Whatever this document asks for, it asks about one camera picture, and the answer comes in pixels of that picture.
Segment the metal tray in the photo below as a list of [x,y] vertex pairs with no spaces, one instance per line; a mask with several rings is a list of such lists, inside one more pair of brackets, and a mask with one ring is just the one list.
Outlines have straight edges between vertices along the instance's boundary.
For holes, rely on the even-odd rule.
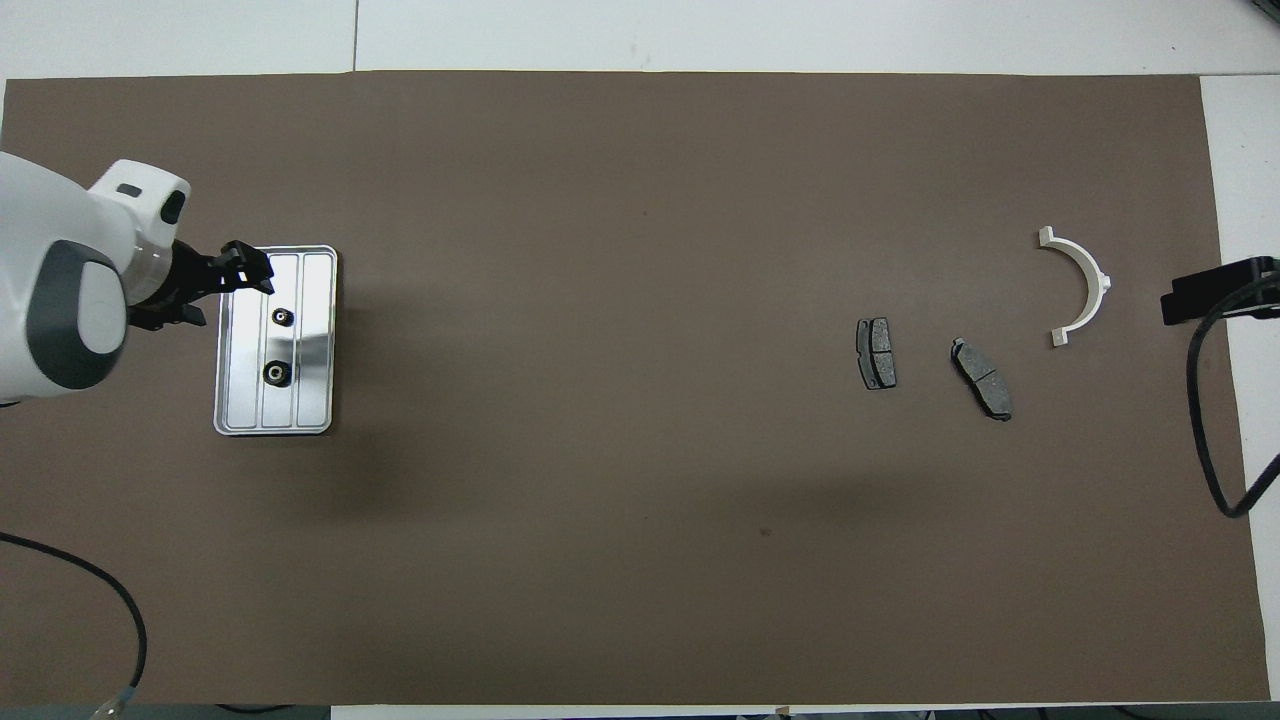
[[[214,428],[224,436],[319,434],[333,419],[333,341],[338,254],[328,245],[261,249],[275,295],[238,290],[218,306]],[[273,320],[275,310],[292,324]],[[268,363],[287,363],[287,386],[269,384]]]

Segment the white robotic arm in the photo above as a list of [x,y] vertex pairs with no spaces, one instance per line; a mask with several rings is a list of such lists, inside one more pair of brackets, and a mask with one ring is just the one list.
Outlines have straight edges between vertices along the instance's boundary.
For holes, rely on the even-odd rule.
[[86,191],[0,152],[0,405],[92,387],[115,366],[125,325],[205,324],[191,301],[273,292],[266,256],[219,258],[174,240],[191,186],[119,160]]

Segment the white table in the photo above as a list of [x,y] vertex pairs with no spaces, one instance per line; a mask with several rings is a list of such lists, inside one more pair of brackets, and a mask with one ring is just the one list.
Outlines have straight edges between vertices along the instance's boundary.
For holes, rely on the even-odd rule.
[[[1280,255],[1280,24],[1245,0],[0,0],[0,79],[374,69],[1198,74],[1222,260]],[[1280,451],[1267,402],[1280,397],[1271,370],[1280,323],[1238,320],[1229,336],[1252,478]],[[1271,697],[1280,698],[1280,495],[1251,523]],[[804,698],[777,700],[361,706],[334,717],[767,714]]]

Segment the white bracket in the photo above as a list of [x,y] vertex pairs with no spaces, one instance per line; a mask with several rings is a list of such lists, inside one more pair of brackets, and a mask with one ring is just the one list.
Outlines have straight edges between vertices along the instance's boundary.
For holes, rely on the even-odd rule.
[[1089,296],[1084,301],[1084,310],[1080,310],[1080,316],[1070,325],[1050,331],[1048,334],[1053,338],[1053,347],[1059,347],[1066,345],[1066,333],[1083,328],[1085,323],[1093,319],[1093,315],[1097,315],[1098,307],[1102,306],[1102,296],[1111,290],[1111,278],[1102,272],[1102,268],[1098,268],[1098,261],[1093,259],[1093,255],[1089,255],[1088,250],[1064,237],[1053,237],[1053,225],[1041,228],[1039,240],[1041,247],[1052,247],[1075,260],[1075,264],[1080,266],[1080,272],[1084,273],[1084,282],[1089,286]]

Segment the brown table surface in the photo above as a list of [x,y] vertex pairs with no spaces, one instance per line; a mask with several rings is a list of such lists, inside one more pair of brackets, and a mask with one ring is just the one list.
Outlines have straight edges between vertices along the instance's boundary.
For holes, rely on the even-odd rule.
[[[1248,524],[1160,322],[1219,263],[1196,78],[10,81],[3,147],[186,177],[202,251],[342,254],[326,436],[216,434],[211,328],[0,413],[0,527],[132,588],[142,702],[1267,694]],[[1084,287],[1044,224],[1115,282],[1060,348]],[[1239,477],[1224,338],[1204,382]],[[0,702],[128,676],[100,583],[0,548]]]

